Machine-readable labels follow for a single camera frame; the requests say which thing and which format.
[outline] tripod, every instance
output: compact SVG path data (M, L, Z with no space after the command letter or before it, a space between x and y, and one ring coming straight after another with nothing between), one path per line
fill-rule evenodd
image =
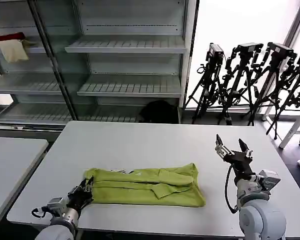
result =
M194 115L192 117L192 124L195 123L197 117L202 117L209 106L212 106L218 99L218 91L216 90L217 83L220 86L219 72L223 62L224 51L217 44L210 43L209 51L206 53L205 60L207 64L197 70L197 73L202 74L202 77L198 84L195 86L193 92L189 96L185 106L188 105L190 100L194 100L197 103ZM203 87L199 101L194 98L194 95L199 87Z
M262 86L262 89L260 91L260 93L258 94L258 98L256 99L253 108L248 111L244 116L250 114L249 117L249 122L248 122L248 126L252 123L254 123L255 117L256 117L256 113L258 111L258 108L260 107L260 105L262 103L265 102L272 102L273 101L270 99L270 96L267 96L267 93L269 91L269 86L271 85L271 81L273 79L273 76L275 75L275 83L276 86L279 86L279 67L280 64L282 63L282 61L284 59L286 59L287 57L292 57L293 56L293 49L286 47L282 44L279 43L273 43L273 42L269 42L267 45L267 49L266 49L266 53L270 53L270 51L273 51L271 54L271 61L269 63L269 66L267 66L264 71L262 73L260 73L256 79L253 81L254 83L256 83L258 81L258 79L263 76L265 74L265 72L269 71L266 80ZM278 104L278 94L277 94L277 90L275 90L275 92L272 94L272 96L274 97L274 105L276 106Z
M297 90L297 88L300 87L300 57L297 61L297 65L298 65L298 67L296 68L295 73L292 74L292 76L287 80L287 85L288 85L287 87L288 88L290 87L290 85L292 84L293 80L297 77L297 75L298 75L298 78L297 78L295 84L293 85L292 89L289 91L289 94L288 94L286 100L284 101L284 103L280 107L279 112L274 116L274 119L273 119L273 122L272 122L271 126L266 131L266 134L268 135L271 128L274 125L276 125L276 127L274 129L274 132L275 132L275 136L274 136L275 138L274 139L277 138L277 122L280 118L281 113L286 109L286 106L291 106L292 104L295 104L295 106L297 108L300 107L300 92L297 95L297 97L294 96L295 91Z
M227 70L227 74L222 77L224 80L223 83L223 88L220 90L222 97L220 97L220 104L222 104L222 112L218 116L218 122L217 124L219 125L222 118L225 119L225 122L227 125L232 125L232 119L228 113L228 109L232 105L237 105L241 97L243 98L243 93L237 90L239 82L241 77L246 74L246 82L245 85L247 85L248 89L248 97L249 99L247 100L249 102L249 107L252 108L252 95L251 95L251 76L254 72L254 68L258 67L256 64L256 61L258 59L259 53L261 52L261 48L263 47L262 43L246 43L246 44L241 44L235 47L232 50L231 56L227 59L225 69ZM231 63L232 60L236 58L237 53L239 53L240 56L240 63L235 66L234 70L232 71L231 69ZM252 59L252 69L250 70L248 67L248 64L250 62L250 59ZM235 73L236 78L234 80L234 83L231 88L227 89L229 81L234 77Z

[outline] black cable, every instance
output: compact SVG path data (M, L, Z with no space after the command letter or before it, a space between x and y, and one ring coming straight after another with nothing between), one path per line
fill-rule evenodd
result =
M234 208L232 208L230 206L229 199L228 199L228 183L229 183L229 177L230 177L232 168L233 168L233 165L230 165L228 172L226 174L225 185L224 185L224 197L225 197L226 204L227 204L228 208L230 209L231 213L235 214L238 211L238 207L235 206Z
M43 215L37 215L37 214L35 214L35 213L38 213L38 212L39 212L38 208L35 208L35 209L33 209L31 211L31 214L32 214L32 216L34 216L34 217L36 217L38 219L41 219L41 218L44 218L46 216L46 213L47 213L46 211L44 211Z

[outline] green shirt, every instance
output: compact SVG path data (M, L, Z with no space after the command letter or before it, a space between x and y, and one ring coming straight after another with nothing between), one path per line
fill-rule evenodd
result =
M129 174L91 168L93 203L203 207L194 163L174 168L135 169Z

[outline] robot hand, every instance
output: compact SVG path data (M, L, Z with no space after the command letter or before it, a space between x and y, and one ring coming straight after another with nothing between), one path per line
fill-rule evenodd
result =
M50 226L43 229L35 240L73 240L77 234L78 220L82 209L90 204L94 178L84 179L74 187L66 197L57 197L49 201L47 206L35 208L31 214L43 218L46 213L52 214Z
M225 200L233 214L239 211L239 225L246 240L284 240L286 218L282 212L271 205L270 190L281 180L277 173L262 170L259 174L252 172L250 163L253 160L250 150L241 139L241 152L229 150L216 135L217 154L223 161L231 164L225 182ZM227 188L231 169L234 170L234 183L237 186L237 204L229 204Z

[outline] metal shelf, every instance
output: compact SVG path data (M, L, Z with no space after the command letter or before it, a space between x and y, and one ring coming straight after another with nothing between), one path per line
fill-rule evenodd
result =
M79 96L180 98L177 76L106 75L89 77L77 92Z
M98 105L91 114L83 117L84 121L138 123L141 106Z
M53 73L8 73L0 76L0 94L61 95Z
M27 36L26 40L35 43L34 45L24 47L28 54L45 54L46 50L39 36ZM55 53L64 51L64 47L71 42L71 37L69 36L52 36L50 38L53 50Z
M181 36L85 35L64 48L67 53L165 53L183 54Z
M66 125L71 120L64 103L17 103L0 114L0 124Z
M30 42L36 43L35 45L25 47L25 51L29 54L45 54L45 48L43 46L42 41L40 40L39 36L30 36L26 38Z

